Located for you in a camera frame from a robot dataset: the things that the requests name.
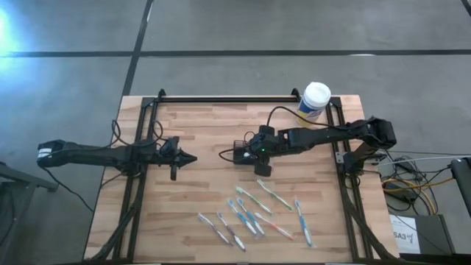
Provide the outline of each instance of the blue toothbrush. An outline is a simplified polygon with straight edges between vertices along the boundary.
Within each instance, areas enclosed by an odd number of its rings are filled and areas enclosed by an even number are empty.
[[[240,197],[236,197],[237,200],[237,203],[239,204],[239,206],[241,206],[242,210],[244,210],[245,214],[247,215],[247,217],[249,217],[250,221],[252,221],[252,223],[254,224],[254,226],[258,229],[258,231],[260,231],[260,233],[262,234],[262,236],[265,236],[265,232],[263,231],[262,227],[260,226],[260,224],[258,224],[257,222],[257,219],[255,219],[255,217],[252,215],[252,213],[250,213],[245,207],[244,207],[244,201],[242,201],[242,199]]]
[[[301,229],[306,237],[306,242],[308,243],[309,247],[312,247],[312,240],[311,240],[311,233],[309,232],[309,228],[306,225],[306,221],[304,220],[304,216],[301,213],[301,205],[298,199],[294,200],[294,205],[296,205],[297,213],[300,215],[300,222],[301,222]]]
[[[233,209],[233,212],[237,215],[237,217],[244,223],[244,225],[249,228],[250,232],[252,232],[254,235],[257,235],[257,231],[255,230],[255,228],[249,223],[249,221],[244,217],[244,215],[237,210],[237,208],[234,206],[234,202],[228,199],[227,203],[229,204],[231,209]]]

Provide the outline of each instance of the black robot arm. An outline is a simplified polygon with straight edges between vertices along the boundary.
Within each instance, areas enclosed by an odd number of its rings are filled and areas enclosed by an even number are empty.
[[[66,142],[49,141],[38,146],[39,167],[62,166],[78,163],[95,166],[113,166],[128,176],[134,176],[141,170],[140,165],[169,165],[172,180],[177,178],[177,168],[194,162],[196,157],[178,149],[179,137],[166,140],[161,148],[152,139],[146,139],[126,146],[103,148]]]
[[[366,157],[378,149],[389,149],[396,144],[391,122],[374,117],[318,130],[308,128],[279,130],[277,135],[273,127],[261,125],[258,133],[242,147],[244,156],[234,157],[234,163],[247,164],[248,160],[252,160],[255,173],[269,177],[272,172],[272,167],[269,166],[271,157],[299,154],[318,144],[351,139],[360,139],[364,143],[356,151],[347,153],[343,157],[345,170],[350,174],[363,169]]]

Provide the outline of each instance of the white lid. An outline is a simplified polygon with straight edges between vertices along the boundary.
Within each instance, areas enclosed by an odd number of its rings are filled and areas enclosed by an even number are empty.
[[[324,107],[330,100],[330,89],[320,82],[311,82],[302,99],[311,107]]]

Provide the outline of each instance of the wooden tabletop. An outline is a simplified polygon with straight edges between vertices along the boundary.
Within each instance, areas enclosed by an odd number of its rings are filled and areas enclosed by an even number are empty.
[[[141,99],[141,96],[125,96],[122,100],[118,123],[125,141],[134,140]],[[364,118],[359,96],[341,96],[341,101],[346,121]],[[290,212],[255,182],[257,177],[253,166],[234,166],[218,157],[220,151],[232,148],[234,140],[243,140],[245,132],[257,132],[258,126],[266,123],[269,111],[276,105],[292,110],[297,107],[294,103],[158,105],[157,118],[164,127],[164,135],[180,136],[179,146],[196,155],[198,161],[182,167],[177,173],[177,181],[170,180],[168,166],[149,167],[134,262],[301,263],[352,260],[330,144],[315,146],[300,155],[272,158],[272,176],[263,178],[268,187],[292,205],[295,196],[300,200],[315,248],[305,243],[297,212]],[[325,113],[318,121],[326,122]],[[277,130],[299,126],[296,119],[283,110],[273,115],[271,125]],[[355,149],[360,142],[351,141],[351,144]],[[106,169],[103,181],[116,174],[116,169]],[[96,254],[115,230],[125,183],[125,177],[119,177],[99,192],[85,258]],[[289,241],[263,222],[266,236],[252,236],[227,205],[228,198],[235,201],[236,186],[252,193],[275,214],[269,216],[247,197],[241,196],[250,211],[262,213],[292,232],[294,241]],[[376,174],[361,176],[360,191],[368,225],[389,252],[398,255],[379,177]],[[196,217],[203,213],[230,239],[230,234],[216,216],[217,212],[224,214],[245,243],[246,252],[236,245],[227,246]],[[356,234],[361,249],[358,228]],[[126,234],[123,250],[127,243]]]

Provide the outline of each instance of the concrete floor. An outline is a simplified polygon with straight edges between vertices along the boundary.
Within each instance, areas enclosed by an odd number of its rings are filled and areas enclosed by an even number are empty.
[[[145,3],[3,1],[0,53],[132,51]],[[459,0],[155,0],[143,45],[149,51],[469,48],[471,17]],[[107,144],[129,64],[130,57],[0,58],[0,120],[7,124],[0,127],[0,160],[48,178],[35,163],[38,143]],[[316,80],[335,94],[359,94],[367,116],[392,121],[396,150],[470,153],[463,140],[471,130],[470,65],[471,56],[141,58],[131,94],[160,88],[173,95],[287,94]],[[447,163],[418,165],[430,171]],[[89,205],[102,170],[52,169]],[[471,219],[456,184],[434,190],[457,252],[471,253]],[[90,222],[64,189],[38,190],[10,259],[78,261]]]

